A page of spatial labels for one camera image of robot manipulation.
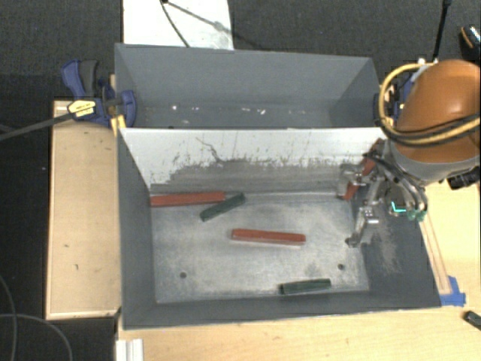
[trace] dark gray carpet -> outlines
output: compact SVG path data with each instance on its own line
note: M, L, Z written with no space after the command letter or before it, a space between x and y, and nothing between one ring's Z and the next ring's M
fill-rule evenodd
M371 56L382 78L403 62L431 57L442 0L228 0L238 49ZM122 40L122 0L0 0L0 124L26 126L68 95L59 76L69 59L98 59L113 71ZM453 0L440 58L459 57L458 29L479 25L481 0ZM41 316L47 243L49 132L0 143L0 274L20 313ZM8 312L0 291L0 313ZM0 322L0 360L10 330ZM77 360L112 359L112 320L62 329ZM46 329L25 324L18 359L66 359ZM33 344L45 345L46 353Z

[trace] gray bin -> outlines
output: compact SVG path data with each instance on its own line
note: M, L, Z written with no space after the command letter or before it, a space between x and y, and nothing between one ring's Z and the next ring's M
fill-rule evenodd
M116 84L139 104L137 128L118 137L125 328L440 305L418 223L380 205L370 244L343 241L364 192L336 198L338 166L382 136L365 128L372 61L117 45ZM149 203L154 193L211 190L247 202L207 222L199 213L208 205ZM307 242L234 243L233 228L300 232ZM279 294L279 284L311 278L332 288Z

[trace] wooden board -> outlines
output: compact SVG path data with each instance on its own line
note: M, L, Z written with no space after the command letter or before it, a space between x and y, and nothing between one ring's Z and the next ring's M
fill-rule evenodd
M54 104L55 116L68 102ZM73 120L53 127L48 320L113 315L120 306L115 139Z

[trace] wooden table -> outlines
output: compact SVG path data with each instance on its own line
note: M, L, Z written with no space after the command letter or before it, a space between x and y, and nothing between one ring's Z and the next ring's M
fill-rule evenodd
M65 103L55 103L55 114ZM112 131L67 122L53 130L48 319L114 315L120 306L115 143ZM150 360L458 360L481 357L481 331L464 311L481 312L479 190L428 188L428 237L435 267L458 280L463 308L442 307L169 329L123 331L144 340ZM436 250L437 243L443 260Z

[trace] red block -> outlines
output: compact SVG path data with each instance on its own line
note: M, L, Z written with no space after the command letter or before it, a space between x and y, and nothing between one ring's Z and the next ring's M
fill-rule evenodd
M181 193L164 194L150 197L150 206L153 208L165 208L169 206L204 205L206 203L217 203L225 201L223 191L212 193Z
M267 232L264 230L234 229L232 239L235 241L259 242L265 244L304 244L306 236L291 232Z

